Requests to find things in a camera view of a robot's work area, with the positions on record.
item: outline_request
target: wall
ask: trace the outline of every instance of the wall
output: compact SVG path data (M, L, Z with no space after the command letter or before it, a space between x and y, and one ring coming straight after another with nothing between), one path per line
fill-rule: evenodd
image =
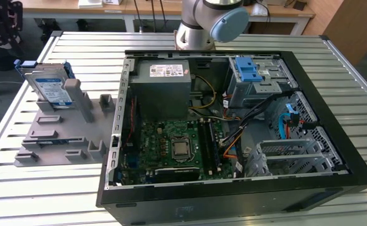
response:
M309 0L308 6L316 16L304 29L304 35L323 34L344 0Z
M316 17L303 34L329 37L355 65L367 53L367 0L309 0Z

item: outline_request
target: aluminum table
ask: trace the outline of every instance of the aluminum table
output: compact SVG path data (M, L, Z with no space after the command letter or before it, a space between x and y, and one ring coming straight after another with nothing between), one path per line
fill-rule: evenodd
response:
M331 41L317 36L243 35L233 42L216 43L216 48L292 51L367 161L367 82ZM127 49L173 49L173 35L64 32L51 37L37 61L55 63L67 59L89 97L97 98L103 93L116 97ZM13 157L39 109L35 100L36 94L25 82L0 122L0 225L119 225L108 212L95 206L100 164L13 167ZM179 223L184 224L367 226L367 190L339 197L308 212Z

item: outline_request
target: wooden table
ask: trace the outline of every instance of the wooden table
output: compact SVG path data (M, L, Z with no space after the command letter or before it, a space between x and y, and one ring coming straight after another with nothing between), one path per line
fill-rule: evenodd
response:
M107 5L103 8L77 8L77 0L20 0L23 2L23 15L28 18L75 18L75 19L123 19L127 32L135 32L133 20L137 18L133 0L124 0L121 5ZM167 20L180 20L181 1L163 1ZM152 19L151 1L136 0L141 19ZM295 23L291 35L301 35L313 11L305 7L303 11L268 6L271 22ZM156 19L163 19L160 1L153 0ZM265 16L249 16L249 22L265 22Z

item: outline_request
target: blue hard drive label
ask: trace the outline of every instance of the blue hard drive label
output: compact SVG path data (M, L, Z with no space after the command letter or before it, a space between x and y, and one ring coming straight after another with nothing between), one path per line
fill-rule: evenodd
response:
M72 104L72 99L63 88L64 84L60 79L35 79L35 81L49 103L57 106Z

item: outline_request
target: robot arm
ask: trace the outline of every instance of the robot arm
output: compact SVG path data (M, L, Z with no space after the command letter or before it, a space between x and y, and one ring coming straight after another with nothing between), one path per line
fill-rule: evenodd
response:
M232 41L248 24L248 12L241 5L243 0L184 0L175 38L177 48L212 49L213 41Z

